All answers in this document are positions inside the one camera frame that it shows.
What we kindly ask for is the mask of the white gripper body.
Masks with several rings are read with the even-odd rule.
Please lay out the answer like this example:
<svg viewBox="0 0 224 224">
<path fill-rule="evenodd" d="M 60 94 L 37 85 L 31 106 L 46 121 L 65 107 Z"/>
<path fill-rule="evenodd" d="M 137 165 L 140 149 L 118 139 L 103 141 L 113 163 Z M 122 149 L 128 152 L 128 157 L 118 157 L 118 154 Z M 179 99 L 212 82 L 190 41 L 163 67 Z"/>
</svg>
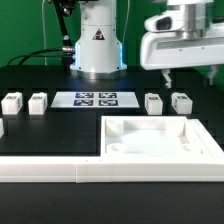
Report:
<svg viewBox="0 0 224 224">
<path fill-rule="evenodd" d="M 166 70 L 224 64 L 224 20 L 207 22 L 205 9 L 174 9 L 145 21 L 140 64 Z"/>
</svg>

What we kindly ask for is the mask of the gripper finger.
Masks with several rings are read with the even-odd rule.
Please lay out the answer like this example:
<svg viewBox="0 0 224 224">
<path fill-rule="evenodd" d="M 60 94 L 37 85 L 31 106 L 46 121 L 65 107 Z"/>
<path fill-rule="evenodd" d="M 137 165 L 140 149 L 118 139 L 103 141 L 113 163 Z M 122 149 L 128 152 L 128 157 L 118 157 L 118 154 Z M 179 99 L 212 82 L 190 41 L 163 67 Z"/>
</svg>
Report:
<svg viewBox="0 0 224 224">
<path fill-rule="evenodd" d="M 172 79 L 170 78 L 170 69 L 163 69 L 161 73 L 166 81 L 165 86 L 170 89 L 172 87 Z"/>
<path fill-rule="evenodd" d="M 211 66 L 211 69 L 207 75 L 207 78 L 209 80 L 209 84 L 212 85 L 213 84 L 213 81 L 214 81 L 214 78 L 216 76 L 216 74 L 218 73 L 218 66 L 217 65 L 212 65 Z"/>
</svg>

